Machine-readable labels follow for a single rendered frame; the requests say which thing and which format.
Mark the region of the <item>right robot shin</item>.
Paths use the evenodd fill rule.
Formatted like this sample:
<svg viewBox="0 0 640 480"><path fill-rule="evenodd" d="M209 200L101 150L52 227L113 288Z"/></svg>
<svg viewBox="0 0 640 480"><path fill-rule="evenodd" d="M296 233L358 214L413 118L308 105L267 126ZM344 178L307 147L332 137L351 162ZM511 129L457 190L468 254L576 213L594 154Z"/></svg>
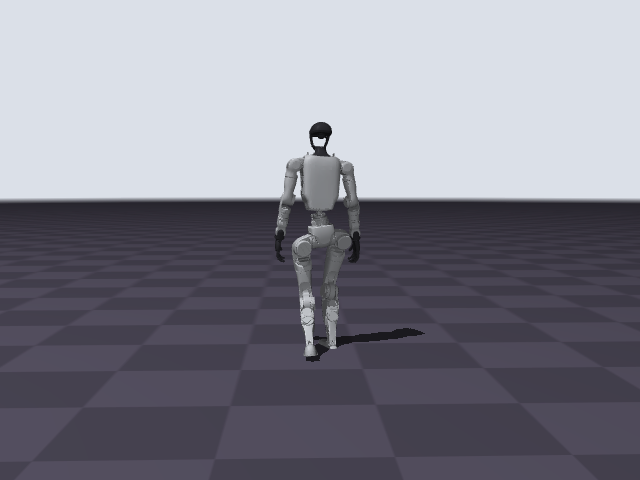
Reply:
<svg viewBox="0 0 640 480"><path fill-rule="evenodd" d="M339 301L338 301L338 286L336 287L336 294L334 299L322 298L322 314L323 321L326 326L327 346L331 347L332 342L336 346L336 325L339 313Z"/></svg>

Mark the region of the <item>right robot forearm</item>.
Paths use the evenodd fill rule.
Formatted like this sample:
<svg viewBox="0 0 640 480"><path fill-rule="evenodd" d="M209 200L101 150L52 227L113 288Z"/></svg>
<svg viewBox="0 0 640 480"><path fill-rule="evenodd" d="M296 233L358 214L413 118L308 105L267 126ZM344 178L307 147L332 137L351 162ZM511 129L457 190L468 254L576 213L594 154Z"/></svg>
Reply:
<svg viewBox="0 0 640 480"><path fill-rule="evenodd" d="M358 201L358 206L355 207L351 207L347 210L348 213L348 221L349 221L349 235L353 238L353 233L355 231L359 232L359 237L360 237L360 222L359 222L359 214L360 214L360 207L359 207L359 201Z"/></svg>

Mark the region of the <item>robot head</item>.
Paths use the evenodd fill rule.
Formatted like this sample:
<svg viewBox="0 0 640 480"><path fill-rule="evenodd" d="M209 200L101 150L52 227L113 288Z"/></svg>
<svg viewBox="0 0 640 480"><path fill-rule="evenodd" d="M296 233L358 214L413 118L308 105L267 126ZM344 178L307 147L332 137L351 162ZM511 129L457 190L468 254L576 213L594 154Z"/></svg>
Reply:
<svg viewBox="0 0 640 480"><path fill-rule="evenodd" d="M332 134L332 129L329 126L329 124L325 122L317 122L311 127L309 131L309 136L310 136L311 146L315 150L315 153L313 155L330 157L330 155L326 152L326 146L328 144L331 134ZM325 145L323 147L314 146L312 137L318 137L319 139L326 138Z"/></svg>

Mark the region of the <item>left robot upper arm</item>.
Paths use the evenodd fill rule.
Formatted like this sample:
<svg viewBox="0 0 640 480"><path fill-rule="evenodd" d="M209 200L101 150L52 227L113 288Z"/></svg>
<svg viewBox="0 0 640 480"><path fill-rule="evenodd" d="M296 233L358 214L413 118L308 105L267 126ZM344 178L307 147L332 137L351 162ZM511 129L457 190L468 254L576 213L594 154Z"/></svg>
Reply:
<svg viewBox="0 0 640 480"><path fill-rule="evenodd" d="M304 158L293 158L287 163L282 201L284 205L292 206L295 202L296 195L294 195L293 192L298 178L297 172L302 169L303 162Z"/></svg>

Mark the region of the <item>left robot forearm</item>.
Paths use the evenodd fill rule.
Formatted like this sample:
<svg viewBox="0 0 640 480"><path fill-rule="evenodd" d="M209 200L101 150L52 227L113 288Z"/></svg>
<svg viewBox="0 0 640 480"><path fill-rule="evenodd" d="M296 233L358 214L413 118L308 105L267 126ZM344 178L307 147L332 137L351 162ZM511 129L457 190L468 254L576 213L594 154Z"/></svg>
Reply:
<svg viewBox="0 0 640 480"><path fill-rule="evenodd" d="M289 214L291 213L291 208L287 205L282 205L284 193L281 196L280 205L279 205L279 214L277 219L277 227L275 230L276 236L279 230L284 231L284 236L286 235L286 227L288 226Z"/></svg>

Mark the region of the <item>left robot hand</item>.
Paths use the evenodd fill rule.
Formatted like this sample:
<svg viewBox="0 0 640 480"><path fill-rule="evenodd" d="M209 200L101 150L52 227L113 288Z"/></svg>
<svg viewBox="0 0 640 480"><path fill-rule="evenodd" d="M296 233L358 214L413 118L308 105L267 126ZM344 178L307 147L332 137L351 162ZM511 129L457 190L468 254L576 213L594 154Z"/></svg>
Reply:
<svg viewBox="0 0 640 480"><path fill-rule="evenodd" d="M276 254L277 254L277 255L276 255L276 256L277 256L277 259L278 259L280 262L285 262L285 260L283 260L283 259L285 259L285 258L284 258L284 257L282 257L282 256L280 255L280 252L279 252L279 251L282 251L282 248L281 248L281 241L282 241L282 240L284 240L284 231L283 231L283 230L279 230L279 231L277 232L277 236L275 235L274 237L276 238L276 241L275 241L275 250L276 250Z"/></svg>

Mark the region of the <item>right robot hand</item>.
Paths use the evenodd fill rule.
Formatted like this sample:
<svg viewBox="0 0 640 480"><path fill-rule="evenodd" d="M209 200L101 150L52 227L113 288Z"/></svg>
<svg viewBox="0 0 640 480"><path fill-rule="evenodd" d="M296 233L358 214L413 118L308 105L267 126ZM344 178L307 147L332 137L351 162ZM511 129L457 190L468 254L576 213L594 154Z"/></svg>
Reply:
<svg viewBox="0 0 640 480"><path fill-rule="evenodd" d="M355 263L356 261L359 260L359 251L360 251L360 243L359 243L360 237L359 237L358 231L355 231L353 233L353 238L351 237L351 240L352 240L352 246L349 249L349 252L353 249L353 254L348 259L352 259L349 261L350 263Z"/></svg>

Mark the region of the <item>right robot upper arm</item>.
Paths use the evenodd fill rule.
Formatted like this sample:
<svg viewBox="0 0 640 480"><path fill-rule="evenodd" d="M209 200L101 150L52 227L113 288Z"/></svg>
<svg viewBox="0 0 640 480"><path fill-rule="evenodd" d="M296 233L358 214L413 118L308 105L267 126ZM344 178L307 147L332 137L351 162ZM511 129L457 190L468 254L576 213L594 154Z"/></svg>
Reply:
<svg viewBox="0 0 640 480"><path fill-rule="evenodd" d="M356 183L354 177L354 167L348 161L340 160L342 181L347 196L344 197L343 203L346 208L358 206L358 198L356 194Z"/></svg>

